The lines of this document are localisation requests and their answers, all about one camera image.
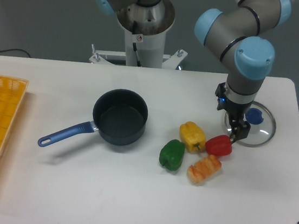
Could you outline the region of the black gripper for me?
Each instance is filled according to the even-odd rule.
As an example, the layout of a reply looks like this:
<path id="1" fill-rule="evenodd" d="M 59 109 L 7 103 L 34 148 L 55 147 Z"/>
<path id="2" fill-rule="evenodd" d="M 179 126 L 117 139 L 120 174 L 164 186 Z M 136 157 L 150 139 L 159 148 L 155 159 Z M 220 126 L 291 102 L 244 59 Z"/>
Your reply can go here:
<path id="1" fill-rule="evenodd" d="M 232 143 L 248 137 L 250 124 L 244 120 L 245 113 L 251 107 L 255 94 L 241 95 L 233 91 L 227 82 L 218 85 L 215 91 L 217 110 L 225 110 L 229 118 Z"/>

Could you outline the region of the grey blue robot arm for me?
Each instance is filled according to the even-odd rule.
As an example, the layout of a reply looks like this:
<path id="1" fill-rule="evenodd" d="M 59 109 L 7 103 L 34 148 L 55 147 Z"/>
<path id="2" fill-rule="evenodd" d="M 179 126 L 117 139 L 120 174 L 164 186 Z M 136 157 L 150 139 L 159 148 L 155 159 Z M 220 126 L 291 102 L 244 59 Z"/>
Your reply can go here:
<path id="1" fill-rule="evenodd" d="M 105 14 L 115 14 L 125 34 L 129 66 L 163 65 L 166 32 L 175 19 L 169 0 L 95 0 Z M 197 19 L 198 41 L 227 68 L 228 75 L 215 94 L 225 110 L 232 142 L 245 139 L 250 123 L 245 115 L 272 69 L 275 50 L 261 33 L 276 28 L 291 14 L 290 0 L 238 0 L 238 8 L 225 14 L 209 9 Z"/>

